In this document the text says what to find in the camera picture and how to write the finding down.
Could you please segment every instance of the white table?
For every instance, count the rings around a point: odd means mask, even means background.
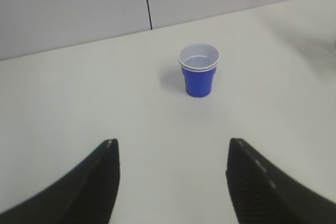
[[[336,0],[295,0],[0,62],[0,211],[120,142],[111,223],[237,223],[231,137],[336,201]],[[184,92],[179,51],[221,54]]]

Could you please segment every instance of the blue plastic cup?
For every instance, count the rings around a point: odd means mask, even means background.
[[[219,61],[218,50],[207,44],[192,44],[184,48],[178,58],[186,92],[192,97],[210,94]]]

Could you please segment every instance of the wall seam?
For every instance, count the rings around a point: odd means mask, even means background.
[[[153,30],[151,11],[149,9],[149,2],[148,2],[148,0],[146,0],[146,3],[147,3],[147,11],[148,11],[149,24],[151,26],[151,30]]]

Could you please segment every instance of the cup rim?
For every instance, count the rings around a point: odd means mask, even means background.
[[[217,64],[214,65],[214,66],[211,66],[210,68],[207,68],[207,69],[202,69],[202,70],[197,70],[197,69],[192,69],[192,68],[187,68],[185,67],[184,65],[181,65],[181,67],[187,71],[190,71],[190,72],[194,72],[194,73],[202,73],[202,72],[208,72],[210,70],[213,70],[214,68],[217,67]]]
[[[198,67],[193,67],[193,68],[191,68],[191,67],[189,67],[188,65],[186,65],[185,63],[183,63],[182,60],[181,60],[181,52],[182,52],[184,49],[186,49],[186,48],[188,48],[188,47],[190,47],[190,46],[195,46],[195,45],[198,45],[198,46],[206,46],[206,47],[211,47],[211,48],[213,48],[213,49],[217,52],[217,54],[218,54],[218,57],[217,57],[216,61],[215,61],[214,63],[212,63],[211,65],[209,65],[209,66],[201,67],[201,68],[198,68]],[[178,62],[180,63],[180,65],[181,65],[184,69],[189,70],[189,71],[192,71],[192,72],[206,72],[206,71],[212,70],[212,69],[214,69],[214,68],[217,66],[217,64],[218,64],[218,62],[219,62],[219,58],[220,58],[218,49],[215,48],[214,46],[209,45],[209,44],[206,44],[206,43],[193,43],[193,44],[190,44],[190,45],[186,46],[185,48],[183,48],[182,51],[181,51],[180,54],[178,55],[178,56],[179,56],[179,57],[178,57],[178,58],[179,58],[179,59],[178,59],[178,60],[179,60]]]

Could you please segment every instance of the plastic cup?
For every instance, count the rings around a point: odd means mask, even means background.
[[[192,44],[185,47],[178,58],[186,92],[192,97],[210,94],[219,61],[218,50],[207,44]]]

